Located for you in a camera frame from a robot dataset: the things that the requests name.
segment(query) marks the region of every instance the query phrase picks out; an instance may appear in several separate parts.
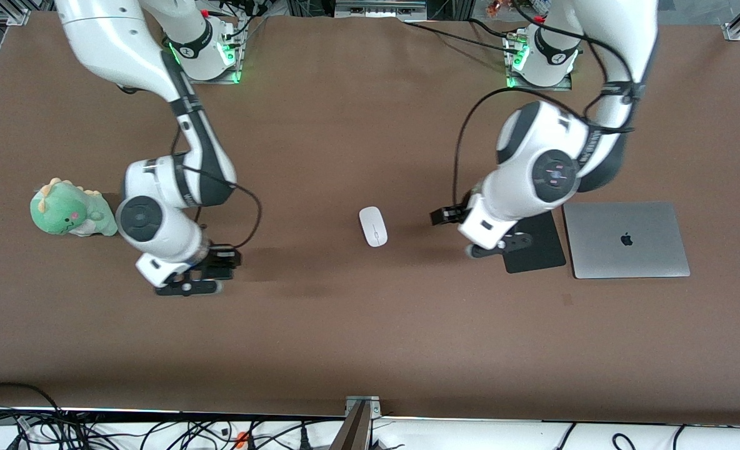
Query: stuffed toy dinosaur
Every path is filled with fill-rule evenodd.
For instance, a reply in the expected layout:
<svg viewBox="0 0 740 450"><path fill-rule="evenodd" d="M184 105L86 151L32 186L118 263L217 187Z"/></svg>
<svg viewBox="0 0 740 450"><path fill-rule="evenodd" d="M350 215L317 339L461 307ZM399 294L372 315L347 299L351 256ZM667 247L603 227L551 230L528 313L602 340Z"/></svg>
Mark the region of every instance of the stuffed toy dinosaur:
<svg viewBox="0 0 740 450"><path fill-rule="evenodd" d="M118 232L118 223L101 192L85 191L58 177L42 186L31 199L31 218L49 234L85 237L95 233L113 236Z"/></svg>

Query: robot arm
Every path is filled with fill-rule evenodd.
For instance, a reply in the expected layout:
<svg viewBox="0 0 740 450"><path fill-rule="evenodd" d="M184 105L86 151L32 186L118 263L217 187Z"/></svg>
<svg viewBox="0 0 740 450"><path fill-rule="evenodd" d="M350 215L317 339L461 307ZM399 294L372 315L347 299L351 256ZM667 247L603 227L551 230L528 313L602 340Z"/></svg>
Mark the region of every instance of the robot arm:
<svg viewBox="0 0 740 450"><path fill-rule="evenodd" d="M592 121L547 102L516 111L497 143L498 168L465 197L459 231L492 250L521 219L553 210L576 191L590 191L615 176L633 108L655 48L656 0L554 0L545 25L586 34L621 55L597 48L607 77ZM552 86L572 67L579 39L532 25L532 49L521 74Z"/></svg>
<svg viewBox="0 0 740 450"><path fill-rule="evenodd" d="M208 240L181 210L224 203L236 182L234 166L181 66L148 32L137 0L58 0L56 8L79 62L103 79L161 96L190 145L181 154L132 163L122 182L119 231L144 253L137 268L160 288L207 256ZM198 11L186 14L190 28L204 26Z"/></svg>

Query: tabletop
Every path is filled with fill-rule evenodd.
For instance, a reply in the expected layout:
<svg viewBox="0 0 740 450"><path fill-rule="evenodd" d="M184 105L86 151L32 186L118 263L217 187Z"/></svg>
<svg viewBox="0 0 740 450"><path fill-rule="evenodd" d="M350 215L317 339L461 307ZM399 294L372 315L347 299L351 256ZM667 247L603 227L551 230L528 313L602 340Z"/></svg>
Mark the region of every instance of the tabletop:
<svg viewBox="0 0 740 450"><path fill-rule="evenodd" d="M56 15L35 12L0 53L0 381L76 407L334 414L377 395L398 416L740 423L740 45L715 26L663 26L659 40L621 174L572 201L672 201L692 276L578 280L570 265L507 274L467 259L428 213L450 202L464 115L505 83L501 55L392 18L271 17L241 83L196 86L261 197L261 228L224 292L161 298L121 238L50 236L30 219L53 177L116 192L176 130L158 96L87 72ZM588 54L574 83L555 95L581 109L601 84ZM532 100L481 106L460 191L493 170L501 125ZM384 247L364 243L370 205ZM201 222L236 243L255 214L234 194Z"/></svg>

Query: laptop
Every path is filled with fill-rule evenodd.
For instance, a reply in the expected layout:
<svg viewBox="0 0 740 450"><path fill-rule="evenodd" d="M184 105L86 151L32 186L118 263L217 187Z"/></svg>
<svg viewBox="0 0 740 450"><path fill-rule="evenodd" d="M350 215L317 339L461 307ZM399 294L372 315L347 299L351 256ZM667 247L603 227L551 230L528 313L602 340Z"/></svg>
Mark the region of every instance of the laptop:
<svg viewBox="0 0 740 450"><path fill-rule="evenodd" d="M689 276L672 203L566 203L562 208L576 278Z"/></svg>

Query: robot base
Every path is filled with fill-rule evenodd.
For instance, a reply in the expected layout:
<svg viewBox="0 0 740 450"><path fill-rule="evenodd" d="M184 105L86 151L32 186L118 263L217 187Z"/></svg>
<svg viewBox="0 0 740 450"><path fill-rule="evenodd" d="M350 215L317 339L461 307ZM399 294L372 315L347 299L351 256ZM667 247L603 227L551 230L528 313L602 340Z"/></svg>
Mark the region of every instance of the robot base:
<svg viewBox="0 0 740 450"><path fill-rule="evenodd" d="M570 89L573 88L573 79L570 77L570 74L573 73L572 66L571 71L564 75L564 79L553 86L535 86L528 82L523 75L519 73L518 68L522 68L525 63L525 59L528 58L528 54L531 52L526 44L527 41L528 37L526 36L525 28L518 29L514 33L508 33L506 37L502 38L504 48L516 49L518 51L517 54L506 54L504 57L506 87L528 88L533 89L534 91L570 91Z"/></svg>
<svg viewBox="0 0 740 450"><path fill-rule="evenodd" d="M158 296L202 296L216 294L222 280L234 278L234 269L242 264L242 254L231 245L213 244L209 254L189 270L174 276L164 287L156 287Z"/></svg>

